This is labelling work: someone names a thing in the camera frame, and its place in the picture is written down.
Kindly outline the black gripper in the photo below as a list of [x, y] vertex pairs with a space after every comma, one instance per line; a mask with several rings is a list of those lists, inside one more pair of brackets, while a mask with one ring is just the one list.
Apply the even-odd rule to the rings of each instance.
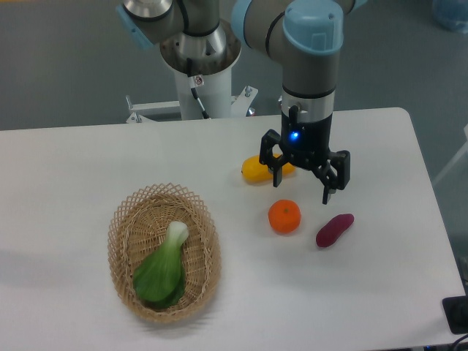
[[[344, 190], [350, 181], [350, 152], [330, 151], [332, 114], [321, 121], [300, 122], [296, 106], [290, 108], [293, 120], [282, 113], [281, 136], [269, 129], [261, 138], [259, 162], [266, 165], [273, 176], [273, 186], [278, 187], [283, 178], [283, 167], [289, 162], [313, 174], [324, 186], [322, 204], [327, 205], [331, 195]], [[275, 156], [275, 146], [283, 152]]]

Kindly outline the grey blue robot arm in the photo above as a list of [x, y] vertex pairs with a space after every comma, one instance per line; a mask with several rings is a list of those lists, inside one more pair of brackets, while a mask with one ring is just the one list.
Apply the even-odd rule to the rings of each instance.
[[260, 142], [260, 163], [282, 181], [291, 164], [313, 172], [322, 199], [350, 180], [349, 151], [329, 147], [344, 16], [359, 1], [121, 1], [116, 12], [142, 48], [158, 47], [173, 71], [185, 120], [234, 114], [231, 69], [242, 47], [282, 69], [279, 131]]

